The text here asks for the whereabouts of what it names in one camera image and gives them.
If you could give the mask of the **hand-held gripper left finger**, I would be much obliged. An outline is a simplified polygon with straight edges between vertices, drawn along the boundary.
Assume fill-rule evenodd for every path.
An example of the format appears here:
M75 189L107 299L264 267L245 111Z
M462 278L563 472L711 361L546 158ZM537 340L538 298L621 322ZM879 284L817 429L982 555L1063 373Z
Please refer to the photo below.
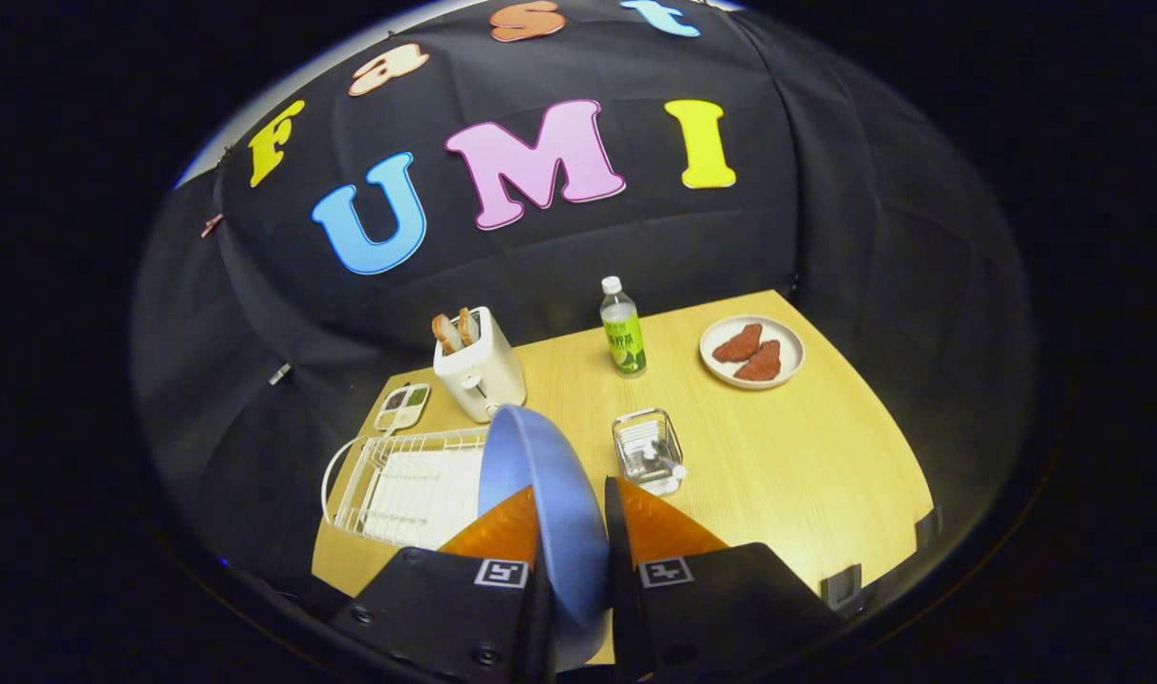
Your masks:
M436 551L401 547L336 628L430 683L553 683L557 634L535 490Z

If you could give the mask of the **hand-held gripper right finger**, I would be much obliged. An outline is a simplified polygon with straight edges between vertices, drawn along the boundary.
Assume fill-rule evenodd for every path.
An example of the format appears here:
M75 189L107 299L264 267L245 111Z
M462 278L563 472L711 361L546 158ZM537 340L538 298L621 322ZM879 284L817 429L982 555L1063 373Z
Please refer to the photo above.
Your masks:
M718 540L626 478L604 490L617 683L761 683L843 627L764 542Z

